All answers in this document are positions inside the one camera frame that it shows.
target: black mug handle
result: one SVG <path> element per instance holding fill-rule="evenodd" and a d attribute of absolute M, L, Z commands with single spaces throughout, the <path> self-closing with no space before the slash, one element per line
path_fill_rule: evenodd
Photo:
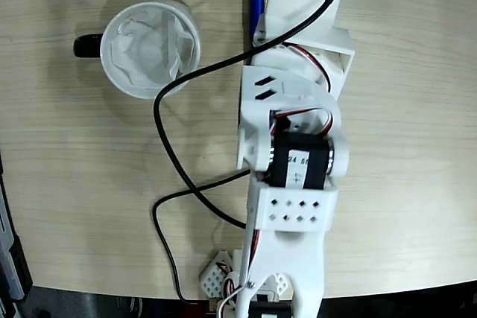
<path fill-rule="evenodd" d="M 75 56 L 82 58 L 99 57 L 102 38 L 103 34 L 88 34 L 78 37 L 73 44 Z"/>

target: robotic arm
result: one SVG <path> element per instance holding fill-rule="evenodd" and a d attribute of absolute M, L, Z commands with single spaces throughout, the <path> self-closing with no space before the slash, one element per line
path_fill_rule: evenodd
<path fill-rule="evenodd" d="M 290 30 L 323 2 L 268 0 L 255 43 Z M 251 168 L 247 228 L 241 261 L 234 258 L 237 270 L 227 277 L 237 288 L 218 306 L 219 318 L 318 315 L 324 235 L 338 198 L 332 178 L 345 175 L 349 159 L 336 101 L 354 50 L 347 31 L 333 27 L 338 3 L 242 70 L 238 168 Z M 276 273 L 294 289 L 288 313 L 278 295 L 257 299 Z"/>

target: mug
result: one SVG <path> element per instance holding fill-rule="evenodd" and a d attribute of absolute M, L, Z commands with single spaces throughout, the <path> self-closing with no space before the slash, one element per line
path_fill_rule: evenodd
<path fill-rule="evenodd" d="M 182 26 L 192 35 L 192 41 L 194 43 L 192 58 L 190 59 L 187 67 L 183 70 L 182 74 L 195 71 L 198 68 L 201 54 L 198 25 L 187 6 L 179 3 L 178 1 L 144 1 L 131 5 L 130 7 L 127 7 L 116 14 L 106 26 L 106 29 L 102 34 L 87 34 L 80 36 L 75 40 L 73 45 L 73 52 L 76 57 L 99 57 L 101 59 L 103 70 L 113 85 L 128 95 L 142 99 L 155 98 L 159 91 L 170 82 L 170 79 L 167 81 L 158 82 L 158 87 L 154 89 L 143 89 L 138 86 L 134 86 L 127 74 L 113 63 L 111 42 L 118 36 L 119 27 L 126 19 L 131 17 L 131 15 L 134 13 L 141 12 L 144 9 L 151 9 L 151 7 L 158 7 L 161 10 L 165 10 L 174 14 L 181 21 Z M 179 91 L 186 84 L 187 83 L 183 83 L 172 89 L 168 95 Z"/>

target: wooden table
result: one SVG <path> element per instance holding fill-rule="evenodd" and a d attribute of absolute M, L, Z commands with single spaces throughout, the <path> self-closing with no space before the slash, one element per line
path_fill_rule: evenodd
<path fill-rule="evenodd" d="M 141 0 L 1 0 L 0 150 L 16 229 L 36 285 L 175 297 L 151 223 L 183 184 L 157 137 L 152 102 L 123 95 L 75 37 Z M 247 0 L 181 0 L 202 65 L 239 53 Z M 342 0 L 356 60 L 340 98 L 350 170 L 327 238 L 326 296 L 477 279 L 477 0 Z M 166 127 L 197 182 L 234 168 L 241 66 L 164 103 Z M 244 219 L 247 180 L 207 193 Z M 242 232 L 193 197 L 160 214 L 185 296 Z"/>

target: blue marker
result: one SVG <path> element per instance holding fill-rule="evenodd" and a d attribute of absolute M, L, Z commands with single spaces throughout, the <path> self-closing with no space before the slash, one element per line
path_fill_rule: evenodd
<path fill-rule="evenodd" d="M 250 38 L 253 39 L 260 16 L 265 9 L 265 0 L 250 0 Z"/>

